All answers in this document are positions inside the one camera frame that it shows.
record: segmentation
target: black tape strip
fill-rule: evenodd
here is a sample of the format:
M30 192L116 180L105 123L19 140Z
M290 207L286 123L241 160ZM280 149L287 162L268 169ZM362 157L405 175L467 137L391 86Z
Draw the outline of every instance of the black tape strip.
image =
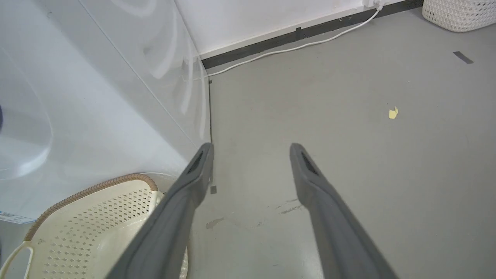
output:
M459 51L455 51L453 52L454 55L456 55L458 58L460 58L463 62L467 63L467 64L472 64L473 61L470 60L470 58L466 57L465 55L463 55L463 53L459 52Z
M301 27L296 28L295 36L296 36L296 38L295 38L296 41L300 41L302 39L302 28Z

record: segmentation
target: gray floor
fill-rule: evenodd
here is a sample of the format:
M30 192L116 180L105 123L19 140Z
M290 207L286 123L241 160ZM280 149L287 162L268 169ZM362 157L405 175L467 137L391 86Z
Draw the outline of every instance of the gray floor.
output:
M217 193L195 215L189 278L322 277L292 142L401 278L496 277L496 25L457 34L407 11L212 80ZM0 223L3 259L22 230Z

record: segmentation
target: white woven basket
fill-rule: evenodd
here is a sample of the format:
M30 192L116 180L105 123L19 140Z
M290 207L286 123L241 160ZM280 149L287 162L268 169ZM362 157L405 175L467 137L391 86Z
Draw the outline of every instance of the white woven basket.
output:
M453 32L467 32L496 22L496 0L424 0L422 15Z
M130 174L69 197L38 218L0 279L23 249L31 252L25 279L105 278L162 196L151 178ZM180 278L186 276L187 250Z

